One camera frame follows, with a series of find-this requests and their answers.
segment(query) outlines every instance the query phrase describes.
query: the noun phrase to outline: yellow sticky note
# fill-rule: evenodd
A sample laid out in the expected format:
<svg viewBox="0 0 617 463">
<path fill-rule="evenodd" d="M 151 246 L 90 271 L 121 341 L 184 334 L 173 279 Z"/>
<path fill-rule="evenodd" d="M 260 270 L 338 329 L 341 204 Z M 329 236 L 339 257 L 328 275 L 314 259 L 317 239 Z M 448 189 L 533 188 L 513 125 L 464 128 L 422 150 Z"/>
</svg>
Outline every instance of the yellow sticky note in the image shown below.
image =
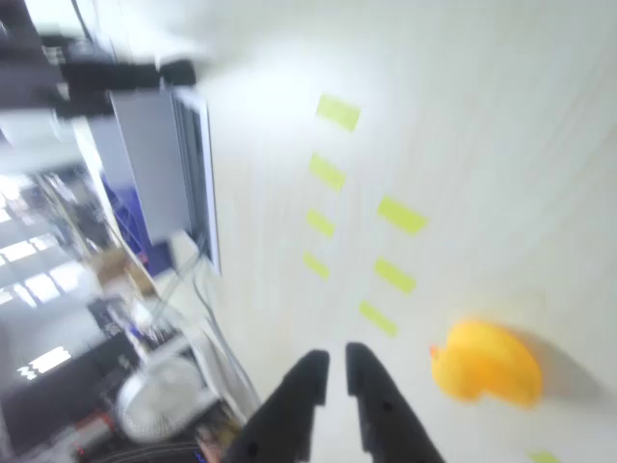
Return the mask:
<svg viewBox="0 0 617 463">
<path fill-rule="evenodd" d="M 328 279 L 328 275 L 330 275 L 330 270 L 328 270 L 328 267 L 325 263 L 317 260 L 317 258 L 313 254 L 305 253 L 305 265 L 324 280 Z"/>
<path fill-rule="evenodd" d="M 375 262 L 375 272 L 403 292 L 410 293 L 416 286 L 416 281 L 412 277 L 384 258 L 378 258 Z"/>
<path fill-rule="evenodd" d="M 360 302 L 360 313 L 384 330 L 391 338 L 396 336 L 396 332 L 398 331 L 396 324 L 366 301 Z"/>
<path fill-rule="evenodd" d="M 530 453 L 529 458 L 531 458 L 531 461 L 534 463 L 559 463 L 555 455 L 545 450 Z"/>
<path fill-rule="evenodd" d="M 319 179 L 325 182 L 331 188 L 336 191 L 340 191 L 345 183 L 345 174 L 339 169 L 333 166 L 323 157 L 319 156 L 316 152 L 312 154 L 310 164 L 308 165 L 310 171 L 313 172 Z"/>
<path fill-rule="evenodd" d="M 389 197 L 382 199 L 377 213 L 408 234 L 417 233 L 428 222 L 425 217 Z"/>
<path fill-rule="evenodd" d="M 360 118 L 360 108 L 345 103 L 334 96 L 323 94 L 317 105 L 317 116 L 337 123 L 353 132 Z"/>
<path fill-rule="evenodd" d="M 308 210 L 307 222 L 318 232 L 321 232 L 329 238 L 332 238 L 335 234 L 335 224 L 333 224 L 330 220 L 328 220 L 325 215 L 315 209 Z"/>
</svg>

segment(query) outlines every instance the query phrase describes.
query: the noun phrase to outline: white fan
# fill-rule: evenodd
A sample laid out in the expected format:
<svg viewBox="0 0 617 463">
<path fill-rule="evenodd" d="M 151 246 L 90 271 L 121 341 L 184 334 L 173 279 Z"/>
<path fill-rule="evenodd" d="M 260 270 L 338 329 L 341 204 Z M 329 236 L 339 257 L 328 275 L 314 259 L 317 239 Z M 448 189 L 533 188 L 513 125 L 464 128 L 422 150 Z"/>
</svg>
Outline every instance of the white fan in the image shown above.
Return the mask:
<svg viewBox="0 0 617 463">
<path fill-rule="evenodd" d="M 173 356 L 129 377 L 118 396 L 117 415 L 129 439 L 152 444 L 174 437 L 216 400 L 196 365 Z"/>
</svg>

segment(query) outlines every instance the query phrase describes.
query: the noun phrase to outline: rubber duck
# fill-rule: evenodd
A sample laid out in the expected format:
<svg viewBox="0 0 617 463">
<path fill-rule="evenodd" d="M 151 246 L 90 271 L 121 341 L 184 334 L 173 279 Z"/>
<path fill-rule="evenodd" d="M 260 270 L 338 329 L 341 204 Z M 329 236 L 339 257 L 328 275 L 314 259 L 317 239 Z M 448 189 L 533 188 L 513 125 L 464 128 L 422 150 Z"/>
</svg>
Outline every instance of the rubber duck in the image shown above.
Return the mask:
<svg viewBox="0 0 617 463">
<path fill-rule="evenodd" d="M 542 395 L 538 363 L 520 340 L 500 326 L 458 323 L 444 349 L 430 350 L 435 382 L 457 399 L 477 400 L 486 393 L 530 408 Z"/>
</svg>

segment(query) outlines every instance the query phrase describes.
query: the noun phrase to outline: cable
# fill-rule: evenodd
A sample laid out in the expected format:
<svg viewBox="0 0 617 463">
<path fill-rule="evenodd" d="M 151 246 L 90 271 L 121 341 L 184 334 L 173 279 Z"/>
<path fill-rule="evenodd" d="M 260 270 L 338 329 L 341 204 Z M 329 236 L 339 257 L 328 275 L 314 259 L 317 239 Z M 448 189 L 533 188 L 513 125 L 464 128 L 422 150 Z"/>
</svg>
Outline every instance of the cable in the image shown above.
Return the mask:
<svg viewBox="0 0 617 463">
<path fill-rule="evenodd" d="M 208 318 L 209 318 L 208 321 L 210 323 L 210 327 L 212 328 L 212 331 L 214 331 L 214 334 L 218 338 L 219 343 L 223 347 L 223 350 L 226 356 L 228 357 L 228 361 L 231 363 L 231 365 L 235 369 L 236 374 L 240 376 L 242 381 L 249 388 L 250 393 L 253 395 L 254 402 L 259 403 L 260 402 L 259 394 L 257 393 L 255 385 L 253 384 L 253 381 L 251 381 L 251 378 L 249 378 L 249 375 L 247 374 L 246 370 L 244 370 L 244 368 L 242 367 L 242 365 L 240 364 L 236 356 L 233 354 L 233 351 L 229 347 L 229 344 L 227 340 L 225 339 L 225 336 L 223 336 L 223 332 L 221 331 L 221 327 L 219 326 L 216 316 L 214 316 L 214 311 L 212 310 L 212 307 L 210 306 L 210 304 L 208 304 L 208 302 L 206 302 L 205 298 L 201 295 L 200 289 L 198 288 L 198 285 L 197 285 L 197 275 L 198 273 L 196 271 L 193 274 L 193 290 L 195 291 L 195 294 L 197 295 L 198 299 L 200 299 L 201 303 L 203 304 L 206 311 L 208 312 Z"/>
<path fill-rule="evenodd" d="M 163 456 L 167 454 L 173 455 L 174 453 L 181 455 L 186 450 L 200 450 L 200 447 L 195 442 L 155 444 L 144 448 L 121 450 L 117 453 L 112 453 L 111 455 L 105 455 L 102 458 L 98 458 L 94 461 L 94 463 L 121 463 L 134 461 L 136 458 L 139 458 L 139 461 L 143 461 L 144 458 L 152 456 Z"/>
<path fill-rule="evenodd" d="M 70 0 L 70 4 L 75 10 L 75 14 L 77 15 L 77 20 L 79 21 L 79 24 L 81 25 L 81 28 L 84 31 L 84 36 L 86 36 L 86 39 L 88 39 L 88 41 L 94 42 L 93 36 L 90 34 L 88 27 L 86 27 L 86 22 L 84 22 L 84 17 L 81 15 L 81 11 L 79 10 L 79 5 L 77 5 L 77 0 Z"/>
<path fill-rule="evenodd" d="M 186 278 L 186 276 L 193 270 L 200 262 L 200 257 L 203 255 L 203 248 L 205 244 L 205 234 L 203 234 L 197 243 L 197 252 L 195 255 L 180 265 L 175 274 L 175 280 L 168 284 L 165 290 L 161 293 L 154 310 L 152 311 L 152 325 L 156 323 L 159 316 L 165 311 L 164 305 L 168 305 L 170 298 L 174 295 L 175 290 L 180 283 Z"/>
</svg>

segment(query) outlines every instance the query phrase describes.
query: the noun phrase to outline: blue object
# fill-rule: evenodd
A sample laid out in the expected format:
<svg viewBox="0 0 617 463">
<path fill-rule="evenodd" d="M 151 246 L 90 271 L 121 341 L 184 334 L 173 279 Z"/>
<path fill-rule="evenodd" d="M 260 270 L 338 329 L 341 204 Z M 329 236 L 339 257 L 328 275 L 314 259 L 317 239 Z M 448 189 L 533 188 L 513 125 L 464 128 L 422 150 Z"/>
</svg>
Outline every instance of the blue object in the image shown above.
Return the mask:
<svg viewBox="0 0 617 463">
<path fill-rule="evenodd" d="M 206 463 L 205 458 L 203 458 L 198 451 L 195 451 L 195 457 L 200 463 Z"/>
<path fill-rule="evenodd" d="M 152 245 L 150 242 L 137 190 L 132 186 L 112 190 L 105 178 L 102 180 L 107 198 L 114 209 L 122 239 L 144 265 L 148 274 L 155 277 L 172 268 L 169 245 L 167 243 Z"/>
</svg>

